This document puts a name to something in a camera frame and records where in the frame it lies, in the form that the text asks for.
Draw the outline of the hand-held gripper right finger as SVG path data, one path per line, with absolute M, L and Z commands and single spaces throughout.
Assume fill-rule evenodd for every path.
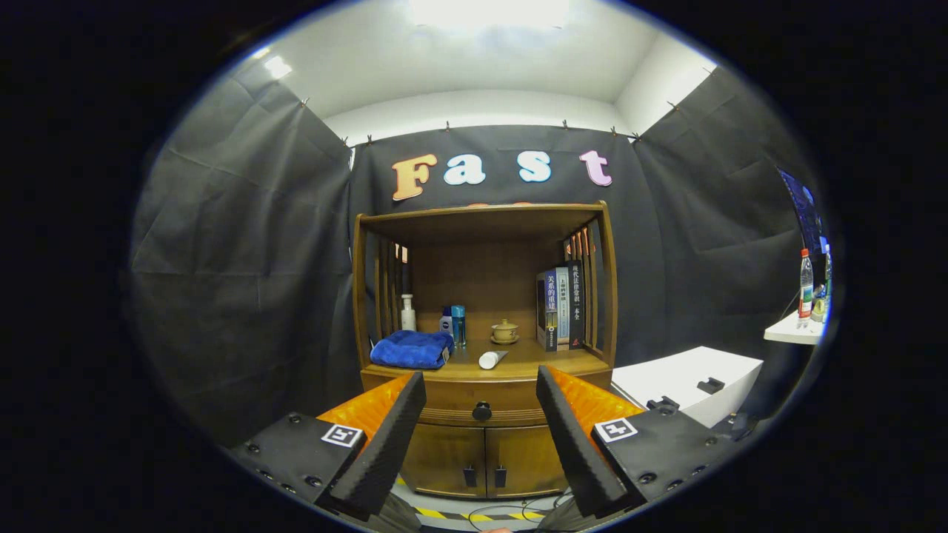
M 640 408 L 541 365 L 536 398 L 573 500 L 584 517 L 628 512 L 696 483 L 737 452 L 668 398 Z

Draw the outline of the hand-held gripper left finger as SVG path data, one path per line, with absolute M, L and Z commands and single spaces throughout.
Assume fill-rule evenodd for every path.
M 423 372 L 406 372 L 322 415 L 291 412 L 230 456 L 306 505 L 367 519 L 383 509 L 426 402 Z

